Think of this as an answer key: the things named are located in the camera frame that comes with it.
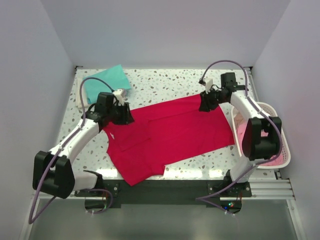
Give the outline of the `red t shirt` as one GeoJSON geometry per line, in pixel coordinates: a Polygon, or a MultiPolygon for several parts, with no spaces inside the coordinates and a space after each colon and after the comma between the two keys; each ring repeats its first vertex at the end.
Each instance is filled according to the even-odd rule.
{"type": "Polygon", "coordinates": [[[134,122],[109,123],[107,154],[122,178],[134,186],[163,175],[165,166],[234,144],[220,107],[199,111],[201,98],[191,95],[131,111],[134,122]]]}

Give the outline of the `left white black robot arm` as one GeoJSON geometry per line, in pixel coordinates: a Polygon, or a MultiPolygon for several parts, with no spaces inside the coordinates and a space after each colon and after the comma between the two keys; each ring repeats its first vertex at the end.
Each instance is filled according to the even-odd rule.
{"type": "Polygon", "coordinates": [[[128,125],[134,122],[125,90],[101,92],[93,109],[88,109],[67,137],[49,151],[39,151],[34,158],[32,187],[66,199],[72,192],[86,190],[99,196],[104,190],[102,176],[85,170],[75,174],[72,164],[83,148],[110,123],[128,125]]]}

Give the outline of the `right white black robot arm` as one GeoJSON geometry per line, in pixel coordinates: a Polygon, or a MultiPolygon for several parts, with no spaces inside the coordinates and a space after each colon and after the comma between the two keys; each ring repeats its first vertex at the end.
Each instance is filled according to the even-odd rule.
{"type": "Polygon", "coordinates": [[[247,85],[239,85],[233,72],[221,74],[220,87],[215,87],[213,80],[204,76],[199,83],[205,87],[200,93],[199,111],[210,112],[222,103],[230,103],[246,121],[240,160],[227,171],[223,185],[211,194],[215,197],[225,193],[233,197],[259,165],[269,163],[281,154],[282,120],[278,116],[270,116],[258,106],[248,95],[247,85]]]}

